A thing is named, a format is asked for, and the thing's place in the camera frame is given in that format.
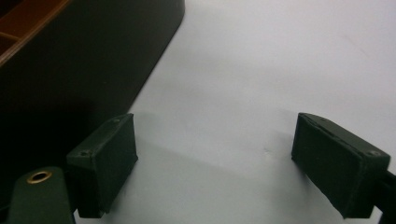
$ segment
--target white surface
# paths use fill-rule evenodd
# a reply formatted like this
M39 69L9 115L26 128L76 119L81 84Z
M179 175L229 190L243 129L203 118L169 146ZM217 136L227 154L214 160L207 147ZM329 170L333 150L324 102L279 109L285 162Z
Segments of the white surface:
M396 158L396 2L186 7L131 110L139 161L113 211L78 223L377 223L343 220L290 151L308 112Z

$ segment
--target white floor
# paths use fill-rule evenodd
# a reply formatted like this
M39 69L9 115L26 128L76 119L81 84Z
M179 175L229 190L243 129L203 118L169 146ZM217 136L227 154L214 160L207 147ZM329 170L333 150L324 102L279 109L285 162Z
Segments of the white floor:
M110 214L77 222L377 223L343 220L290 151L308 112L396 158L395 22L391 0L186 0L131 109L139 161Z

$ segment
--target white table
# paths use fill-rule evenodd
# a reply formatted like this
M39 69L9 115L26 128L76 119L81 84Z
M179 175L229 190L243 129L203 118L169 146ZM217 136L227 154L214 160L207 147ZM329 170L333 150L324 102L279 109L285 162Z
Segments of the white table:
M290 151L308 112L396 158L395 22L391 0L186 0L131 109L139 161L78 223L377 223L343 220Z

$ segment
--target metal grommet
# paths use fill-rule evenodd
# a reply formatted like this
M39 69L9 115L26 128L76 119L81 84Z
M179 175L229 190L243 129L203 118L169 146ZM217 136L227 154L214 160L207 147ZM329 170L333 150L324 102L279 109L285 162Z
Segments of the metal grommet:
M41 183L52 176L52 173L49 171L40 171L35 174L32 174L29 178L27 178L28 184L38 184Z

